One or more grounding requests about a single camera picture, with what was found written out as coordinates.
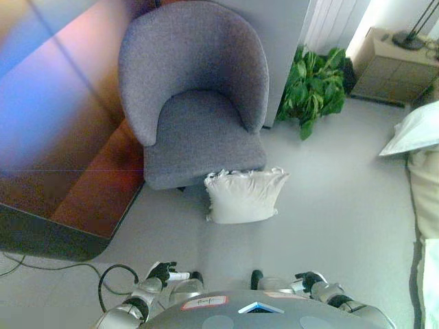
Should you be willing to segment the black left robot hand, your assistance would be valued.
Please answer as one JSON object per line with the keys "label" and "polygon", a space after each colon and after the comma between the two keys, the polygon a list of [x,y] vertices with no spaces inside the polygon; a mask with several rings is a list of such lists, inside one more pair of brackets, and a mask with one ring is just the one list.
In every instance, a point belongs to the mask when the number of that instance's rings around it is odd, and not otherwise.
{"label": "black left robot hand", "polygon": [[169,281],[182,281],[188,280],[191,276],[189,272],[176,271],[176,261],[171,262],[155,262],[148,271],[145,279],[158,278],[165,288]]}

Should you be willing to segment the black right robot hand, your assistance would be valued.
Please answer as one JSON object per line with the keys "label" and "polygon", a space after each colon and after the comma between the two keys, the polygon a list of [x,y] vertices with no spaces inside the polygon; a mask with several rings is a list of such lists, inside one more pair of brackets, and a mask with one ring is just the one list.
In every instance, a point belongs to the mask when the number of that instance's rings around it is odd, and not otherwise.
{"label": "black right robot hand", "polygon": [[304,293],[308,293],[310,295],[313,285],[319,282],[328,284],[324,276],[317,271],[307,271],[307,272],[297,273],[294,276],[296,279],[295,283],[298,284],[298,288]]}

